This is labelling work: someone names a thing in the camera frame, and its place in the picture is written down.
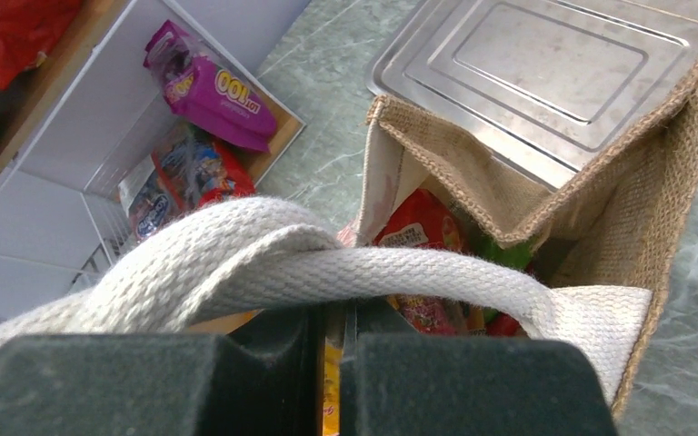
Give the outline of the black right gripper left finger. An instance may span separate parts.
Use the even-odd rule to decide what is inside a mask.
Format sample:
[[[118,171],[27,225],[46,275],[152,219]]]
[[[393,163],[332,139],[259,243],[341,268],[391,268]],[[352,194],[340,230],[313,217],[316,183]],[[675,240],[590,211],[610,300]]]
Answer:
[[[0,348],[0,435],[313,435],[319,318],[14,339]]]

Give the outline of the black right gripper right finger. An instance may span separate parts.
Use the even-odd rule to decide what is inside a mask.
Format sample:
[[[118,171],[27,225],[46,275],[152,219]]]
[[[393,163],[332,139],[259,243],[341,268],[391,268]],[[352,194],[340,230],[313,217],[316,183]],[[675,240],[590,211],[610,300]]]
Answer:
[[[565,342],[429,336],[387,302],[350,302],[343,435],[614,435],[591,363]]]

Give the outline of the orange snack bag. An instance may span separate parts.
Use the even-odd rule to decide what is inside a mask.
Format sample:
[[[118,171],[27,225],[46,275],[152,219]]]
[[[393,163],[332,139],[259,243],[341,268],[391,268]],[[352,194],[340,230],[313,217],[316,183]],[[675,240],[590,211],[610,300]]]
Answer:
[[[342,349],[326,342],[324,346],[324,383],[322,435],[340,434],[340,363]]]

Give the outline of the green bumpy cucumber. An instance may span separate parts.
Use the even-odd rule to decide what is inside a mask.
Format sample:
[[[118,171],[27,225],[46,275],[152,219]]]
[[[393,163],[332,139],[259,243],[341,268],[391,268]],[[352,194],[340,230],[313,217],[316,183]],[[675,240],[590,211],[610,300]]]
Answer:
[[[504,249],[489,236],[479,236],[472,245],[474,254],[498,265],[527,272],[533,254],[528,243]],[[493,307],[474,306],[470,310],[471,327],[489,336],[513,337],[521,330],[520,323],[505,312]]]

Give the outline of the burlap grocery bag pink print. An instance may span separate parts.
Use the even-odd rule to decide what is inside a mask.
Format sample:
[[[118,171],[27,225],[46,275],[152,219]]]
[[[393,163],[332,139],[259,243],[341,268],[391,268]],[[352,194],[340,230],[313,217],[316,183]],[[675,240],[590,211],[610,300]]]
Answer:
[[[554,191],[391,95],[366,122],[363,200],[341,233],[281,199],[207,205],[96,286],[0,323],[0,348],[30,334],[181,332],[253,309],[425,295],[495,308],[534,339],[576,346],[621,416],[698,189],[698,60]]]

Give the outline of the red candy bag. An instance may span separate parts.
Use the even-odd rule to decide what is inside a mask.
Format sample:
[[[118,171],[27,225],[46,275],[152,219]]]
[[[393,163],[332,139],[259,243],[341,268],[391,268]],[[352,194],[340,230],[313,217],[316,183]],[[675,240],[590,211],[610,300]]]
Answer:
[[[473,243],[467,241],[455,212],[435,193],[424,188],[414,190],[394,209],[380,232],[372,238],[371,245],[397,252],[405,249],[423,255],[426,260],[435,255],[452,259],[474,254]],[[437,336],[489,336],[474,330],[469,318],[474,306],[491,306],[458,302],[431,292],[401,291],[385,295],[382,300],[415,332]],[[519,334],[513,337],[528,335],[521,323],[520,327]]]

